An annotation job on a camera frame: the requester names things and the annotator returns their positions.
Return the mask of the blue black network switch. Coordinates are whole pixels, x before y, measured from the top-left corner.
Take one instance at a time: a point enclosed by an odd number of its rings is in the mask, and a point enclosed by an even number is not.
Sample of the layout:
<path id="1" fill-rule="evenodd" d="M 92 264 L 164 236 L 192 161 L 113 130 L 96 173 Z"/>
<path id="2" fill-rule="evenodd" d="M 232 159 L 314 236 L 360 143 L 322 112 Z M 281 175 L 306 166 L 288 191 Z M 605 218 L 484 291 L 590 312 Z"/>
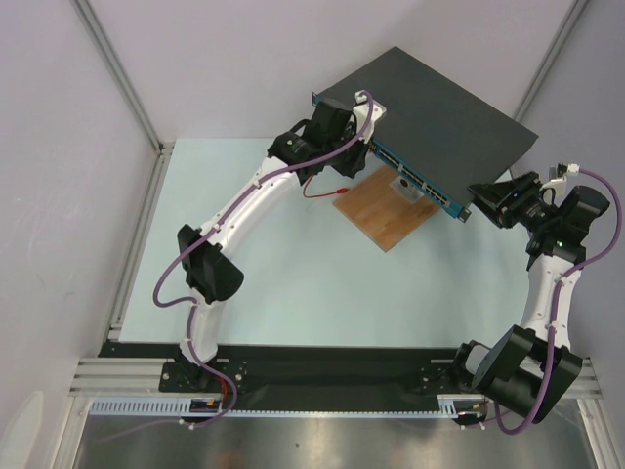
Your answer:
<path id="1" fill-rule="evenodd" d="M 374 155 L 462 222 L 471 215 L 469 186 L 496 182 L 537 140 L 398 47 L 313 93 L 312 100 L 352 107 L 361 91 L 386 110 L 374 124 Z"/>

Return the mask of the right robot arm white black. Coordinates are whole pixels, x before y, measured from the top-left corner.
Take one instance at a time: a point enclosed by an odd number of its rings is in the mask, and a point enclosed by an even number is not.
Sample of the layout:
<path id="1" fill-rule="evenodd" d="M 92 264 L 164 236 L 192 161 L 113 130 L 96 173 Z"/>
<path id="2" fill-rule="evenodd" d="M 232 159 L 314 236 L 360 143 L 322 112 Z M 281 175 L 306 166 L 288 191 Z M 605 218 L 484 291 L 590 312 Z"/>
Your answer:
<path id="1" fill-rule="evenodd" d="M 568 317 L 582 271 L 606 256 L 618 241 L 623 210 L 614 188 L 609 196 L 574 187 L 561 204 L 546 201 L 563 192 L 569 177 L 591 176 L 573 163 L 551 168 L 543 183 L 534 172 L 509 181 L 470 187 L 475 206 L 501 229 L 522 225 L 528 295 L 521 323 L 492 347 L 460 346 L 449 369 L 452 386 L 492 401 L 495 421 L 507 435 L 541 422 L 579 376 L 582 360 L 571 351 Z"/>

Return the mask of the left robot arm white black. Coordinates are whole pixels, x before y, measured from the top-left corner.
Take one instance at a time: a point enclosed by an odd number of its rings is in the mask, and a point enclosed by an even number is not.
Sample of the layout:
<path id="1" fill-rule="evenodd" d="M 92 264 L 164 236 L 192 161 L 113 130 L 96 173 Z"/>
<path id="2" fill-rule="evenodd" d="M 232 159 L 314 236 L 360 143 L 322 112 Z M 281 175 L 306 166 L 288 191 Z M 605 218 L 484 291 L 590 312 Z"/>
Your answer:
<path id="1" fill-rule="evenodd" d="M 274 139 L 254 176 L 227 206 L 199 228 L 185 225 L 179 230 L 192 308 L 181 343 L 187 361 L 180 376 L 190 389 L 206 390 L 215 379 L 210 361 L 218 351 L 225 304 L 244 280 L 233 263 L 235 250 L 279 200 L 324 168 L 347 178 L 360 172 L 375 124 L 385 113 L 364 92 L 356 94 L 353 107 L 318 100 L 311 118 Z"/>

